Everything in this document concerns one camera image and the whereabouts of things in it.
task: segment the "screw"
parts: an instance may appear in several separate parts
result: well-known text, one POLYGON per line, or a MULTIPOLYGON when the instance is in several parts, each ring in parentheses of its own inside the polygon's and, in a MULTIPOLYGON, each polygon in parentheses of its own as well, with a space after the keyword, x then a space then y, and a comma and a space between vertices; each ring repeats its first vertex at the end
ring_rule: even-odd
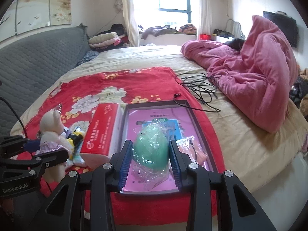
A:
POLYGON ((233 172, 231 170, 226 170, 224 172, 224 174, 227 176, 227 177, 232 177, 233 176, 233 172))
POLYGON ((192 168, 192 169, 196 169, 196 168, 198 168, 198 164, 192 162, 192 163, 190 163, 189 167, 192 168))
POLYGON ((110 169, 112 167, 112 165, 110 164, 110 163, 105 163, 104 165, 103 165, 103 168, 104 169, 110 169))
POLYGON ((72 170, 72 171, 70 171, 69 173, 68 173, 68 176, 69 177, 74 177, 74 176, 76 176, 77 175, 77 172, 75 171, 75 170, 72 170))

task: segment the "plush toy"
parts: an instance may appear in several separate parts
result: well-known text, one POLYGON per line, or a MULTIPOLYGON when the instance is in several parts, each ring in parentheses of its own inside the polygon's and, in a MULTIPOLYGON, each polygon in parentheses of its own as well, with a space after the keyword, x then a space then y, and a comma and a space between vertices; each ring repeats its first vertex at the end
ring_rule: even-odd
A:
MULTIPOLYGON (((74 147, 67 141, 63 134, 64 125, 61 116, 57 110, 50 110, 45 113, 40 122, 40 131, 42 133, 40 142, 40 153, 54 151, 59 148, 65 148, 69 157, 74 152, 74 147)), ((65 176, 65 163, 45 169, 43 178, 48 183, 54 181, 60 182, 65 176)))
POLYGON ((185 34, 195 34, 197 32, 197 28, 193 24, 188 23, 180 27, 179 32, 185 33, 185 34))

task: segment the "window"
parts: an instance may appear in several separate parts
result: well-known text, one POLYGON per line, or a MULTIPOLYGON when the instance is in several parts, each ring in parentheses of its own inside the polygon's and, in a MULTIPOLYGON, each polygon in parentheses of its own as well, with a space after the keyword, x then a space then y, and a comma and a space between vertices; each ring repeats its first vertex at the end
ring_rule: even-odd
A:
POLYGON ((135 19, 144 29, 169 24, 179 28, 191 22, 190 0, 133 0, 135 19))

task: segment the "red floral blanket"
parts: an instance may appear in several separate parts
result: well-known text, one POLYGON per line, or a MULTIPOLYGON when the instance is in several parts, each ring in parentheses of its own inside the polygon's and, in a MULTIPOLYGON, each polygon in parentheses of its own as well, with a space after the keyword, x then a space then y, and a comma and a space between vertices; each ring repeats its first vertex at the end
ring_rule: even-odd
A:
MULTIPOLYGON (((52 91, 39 112, 26 125, 29 138, 35 139, 41 117, 59 103, 62 106, 63 124, 73 129, 76 125, 87 131, 92 116, 99 103, 126 103, 168 101, 174 94, 186 99, 191 107, 201 108, 198 101, 181 85, 176 83, 176 75, 170 68, 123 70, 116 73, 99 73, 77 78, 63 83, 52 91)), ((215 131, 202 111, 194 111, 207 139, 219 172, 223 172, 224 162, 215 131)), ((20 154, 18 159, 30 159, 30 154, 20 154)), ((88 172, 88 168, 73 166, 79 173, 88 172)), ((48 196, 46 183, 41 182, 41 191, 48 196)), ((172 194, 164 196, 136 197, 123 194, 111 194, 114 220, 116 224, 162 225, 186 222, 189 211, 190 194, 172 194)), ((86 193, 85 211, 90 209, 90 192, 86 193)), ((216 197, 212 192, 212 214, 216 215, 216 197)))

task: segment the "white curtain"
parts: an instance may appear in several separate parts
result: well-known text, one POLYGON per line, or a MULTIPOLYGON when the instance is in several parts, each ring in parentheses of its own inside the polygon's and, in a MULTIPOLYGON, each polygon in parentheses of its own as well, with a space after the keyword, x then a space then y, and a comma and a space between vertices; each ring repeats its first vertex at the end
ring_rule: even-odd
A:
POLYGON ((124 23, 127 30, 128 40, 132 47, 139 46, 139 30, 134 16, 133 0, 117 0, 115 7, 123 11, 124 23))
POLYGON ((192 0, 192 23, 197 28, 197 39, 200 34, 211 35, 212 9, 210 0, 192 0))

